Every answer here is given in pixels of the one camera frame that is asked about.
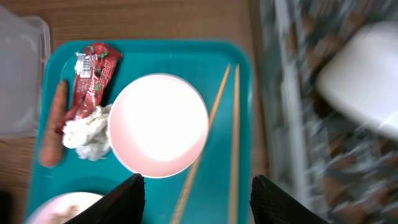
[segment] wooden surface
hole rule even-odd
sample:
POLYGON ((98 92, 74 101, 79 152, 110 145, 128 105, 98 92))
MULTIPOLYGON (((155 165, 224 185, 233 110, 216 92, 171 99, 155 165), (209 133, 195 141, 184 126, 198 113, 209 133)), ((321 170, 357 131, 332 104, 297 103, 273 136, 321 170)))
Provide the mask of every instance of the wooden surface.
MULTIPOLYGON (((252 59, 250 0, 0 0, 20 16, 38 15, 50 27, 51 48, 88 39, 223 39, 252 59)), ((264 128, 254 76, 253 174, 266 173, 264 128)), ((0 190, 14 197, 12 223, 21 223, 34 138, 0 141, 0 190)))

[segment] crumpled napkin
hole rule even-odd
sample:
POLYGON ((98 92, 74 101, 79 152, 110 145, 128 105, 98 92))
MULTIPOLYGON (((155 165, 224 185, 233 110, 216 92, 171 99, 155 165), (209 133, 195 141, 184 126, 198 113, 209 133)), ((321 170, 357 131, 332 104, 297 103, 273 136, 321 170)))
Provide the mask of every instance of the crumpled napkin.
POLYGON ((75 149, 80 159, 97 161, 109 152, 108 116, 112 105, 97 106, 86 118, 67 121, 62 144, 75 149))

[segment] cafeteria tray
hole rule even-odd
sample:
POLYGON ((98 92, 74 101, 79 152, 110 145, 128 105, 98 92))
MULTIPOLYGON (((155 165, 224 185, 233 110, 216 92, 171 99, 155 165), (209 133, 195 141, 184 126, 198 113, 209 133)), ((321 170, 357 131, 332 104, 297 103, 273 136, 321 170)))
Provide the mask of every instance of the cafeteria tray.
MULTIPOLYGON (((56 86, 61 79, 73 84, 75 53, 94 41, 73 41, 58 48, 45 71, 42 114, 35 145, 32 180, 25 215, 48 199, 67 192, 107 194, 132 173, 109 152, 96 162, 81 160, 67 149, 63 161, 48 169, 39 164, 39 150, 56 86)), ((252 146, 252 68, 237 47, 221 41, 194 40, 109 40, 104 41, 123 54, 105 89, 102 103, 113 103, 121 90, 150 73, 170 73, 192 84, 210 111, 228 64, 226 83, 213 127, 185 207, 182 223, 227 223, 231 160, 234 68, 240 66, 240 162, 239 223, 249 221, 252 146)), ((188 169, 164 179, 148 179, 143 223, 168 223, 177 204, 188 169)))

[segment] chopsticks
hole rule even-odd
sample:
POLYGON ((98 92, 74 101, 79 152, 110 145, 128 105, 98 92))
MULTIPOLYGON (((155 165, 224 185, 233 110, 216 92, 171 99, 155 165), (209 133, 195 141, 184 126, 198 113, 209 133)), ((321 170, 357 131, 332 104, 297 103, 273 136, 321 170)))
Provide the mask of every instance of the chopsticks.
MULTIPOLYGON (((216 100, 214 101, 213 107, 212 107, 211 112, 210 112, 210 116, 209 116, 209 132, 210 132, 211 127, 213 125, 213 121, 214 121, 214 118, 215 118, 216 113, 217 113, 217 109, 218 109, 218 105, 220 103, 221 96, 223 95, 225 83, 226 83, 226 81, 228 79, 228 75, 229 75, 229 70, 230 69, 231 69, 231 65, 228 65, 226 67, 223 80, 221 81, 221 85, 220 85, 220 87, 218 89, 216 100)), ((202 156, 202 154, 200 154, 198 159, 196 159, 196 161, 192 164, 191 169, 190 169, 189 174, 188 174, 188 177, 185 179, 185 183, 184 183, 184 185, 182 187, 180 198, 179 198, 179 200, 177 202, 177 206, 176 206, 176 208, 174 210, 174 214, 173 214, 172 220, 170 222, 171 224, 179 224, 180 223, 180 220, 181 220, 185 205, 187 204, 189 193, 190 193, 191 188, 192 188, 193 180, 195 179, 195 176, 196 176, 198 168, 199 168, 199 163, 200 163, 200 160, 201 160, 201 156, 202 156)))
POLYGON ((238 223, 238 189, 239 189, 239 65, 235 68, 231 175, 229 177, 228 223, 238 223))

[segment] plastic container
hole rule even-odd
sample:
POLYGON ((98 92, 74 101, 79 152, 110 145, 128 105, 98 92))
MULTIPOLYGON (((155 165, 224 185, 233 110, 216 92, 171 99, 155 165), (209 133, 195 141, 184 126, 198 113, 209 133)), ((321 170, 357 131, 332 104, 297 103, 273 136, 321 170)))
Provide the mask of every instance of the plastic container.
POLYGON ((35 136, 50 34, 39 17, 19 18, 0 6, 0 139, 35 136))
MULTIPOLYGON (((225 69, 240 66, 241 130, 239 163, 239 223, 249 223, 252 146, 252 68, 236 47, 224 42, 171 40, 105 41, 123 54, 114 76, 106 87, 102 104, 113 103, 133 80, 151 73, 169 73, 189 82, 211 110, 225 69)), ((33 177, 26 215, 46 200, 67 192, 105 195, 131 176, 110 152, 96 162, 81 160, 67 150, 53 169, 39 164, 39 150, 57 83, 73 83, 75 52, 93 41, 75 41, 55 51, 46 68, 42 113, 34 152, 33 177)), ((231 161, 234 78, 230 74, 213 127, 208 135, 181 223, 227 223, 228 188, 231 161)), ((181 193, 188 169, 164 179, 145 179, 146 204, 143 223, 169 223, 181 193)))

